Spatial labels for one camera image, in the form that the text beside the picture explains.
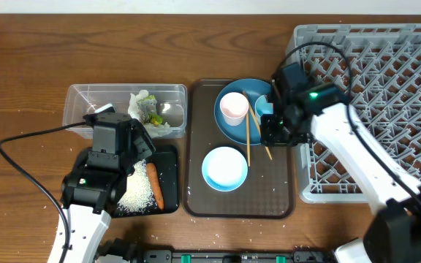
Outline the light blue cup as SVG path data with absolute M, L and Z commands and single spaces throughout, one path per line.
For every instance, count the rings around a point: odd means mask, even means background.
M 273 114 L 273 104 L 268 102 L 266 95 L 261 95 L 255 102 L 255 115 L 258 121 L 258 124 L 261 124 L 261 117 L 263 115 L 272 115 Z

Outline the wooden chopstick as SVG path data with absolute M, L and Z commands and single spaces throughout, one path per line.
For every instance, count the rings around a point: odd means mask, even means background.
M 243 95 L 244 95 L 244 96 L 247 98 L 247 100 L 248 100 L 248 103 L 249 103 L 249 112 L 251 113 L 251 117 L 253 118 L 253 121 L 254 121 L 255 126 L 256 126 L 256 128 L 257 128 L 257 131 L 258 131 L 259 137 L 261 138 L 261 129 L 260 129 L 259 123 L 258 123 L 258 121 L 257 121 L 257 118 L 256 118 L 256 115 L 255 115 L 255 112 L 254 112 L 254 110 L 253 110 L 253 108 L 252 108 L 252 106 L 251 106 L 251 102 L 249 101 L 249 97 L 248 97 L 248 95 L 246 94 L 246 92 L 245 92 L 245 91 L 243 91 Z M 266 150 L 266 152 L 267 152 L 267 154 L 268 154 L 269 159 L 272 161 L 272 160 L 273 160 L 273 157 L 272 157 L 272 154 L 271 154 L 271 152 L 270 152 L 269 147 L 268 147 L 268 146 L 264 146 L 264 147 L 265 147 L 265 150 Z
M 248 167 L 251 166 L 251 138 L 250 138 L 250 126 L 249 126 L 249 112 L 246 112 L 246 155 Z

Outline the orange carrot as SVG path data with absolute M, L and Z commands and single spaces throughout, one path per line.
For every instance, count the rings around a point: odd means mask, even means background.
M 157 206 L 160 210 L 164 209 L 164 198 L 159 184 L 159 176 L 156 166 L 153 163 L 146 164 L 146 172 L 151 185 L 151 189 L 156 200 Z

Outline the white paper napkin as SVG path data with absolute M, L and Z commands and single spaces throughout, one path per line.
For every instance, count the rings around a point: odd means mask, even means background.
M 164 119 L 162 125 L 159 126 L 154 126 L 151 123 L 143 123 L 142 111 L 139 108 L 138 101 L 149 95 L 151 94 L 149 94 L 147 90 L 140 90 L 137 95 L 130 94 L 129 107 L 127 110 L 128 114 L 131 116 L 131 118 L 137 119 L 139 122 L 141 122 L 151 138 L 159 138 L 171 134 L 172 129 L 168 122 L 166 122 Z

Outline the green and silver wrapper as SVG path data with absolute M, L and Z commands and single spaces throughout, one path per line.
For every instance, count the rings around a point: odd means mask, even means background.
M 156 104 L 157 100 L 154 95 L 149 95 L 138 101 L 143 123 L 151 123 L 154 126 L 162 125 L 163 118 L 157 113 Z

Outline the pink cup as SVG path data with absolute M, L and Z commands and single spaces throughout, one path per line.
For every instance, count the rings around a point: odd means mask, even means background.
M 239 125 L 249 111 L 248 99 L 238 92 L 225 94 L 219 102 L 219 108 L 226 124 Z

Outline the white rice pile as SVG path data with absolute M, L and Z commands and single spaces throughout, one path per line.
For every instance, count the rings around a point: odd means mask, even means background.
M 122 214 L 141 213 L 154 204 L 153 191 L 146 171 L 146 160 L 137 162 L 134 172 L 129 174 L 126 182 L 126 192 L 118 202 Z

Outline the light blue bowl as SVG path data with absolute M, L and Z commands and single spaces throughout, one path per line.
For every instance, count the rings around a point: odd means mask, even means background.
M 204 181 L 214 190 L 234 191 L 245 182 L 249 166 L 245 156 L 231 147 L 211 150 L 203 159 L 201 167 Z

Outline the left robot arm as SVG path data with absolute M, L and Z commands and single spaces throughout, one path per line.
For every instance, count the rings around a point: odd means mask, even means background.
M 49 262 L 92 262 L 134 165 L 155 152 L 147 131 L 123 113 L 85 115 L 93 143 L 61 184 L 62 210 Z

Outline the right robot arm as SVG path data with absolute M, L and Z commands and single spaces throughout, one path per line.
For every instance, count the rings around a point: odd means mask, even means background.
M 296 146 L 316 140 L 360 187 L 374 216 L 364 237 L 334 250 L 337 262 L 421 262 L 421 182 L 402 168 L 365 128 L 337 85 L 315 85 L 301 65 L 272 76 L 261 143 Z

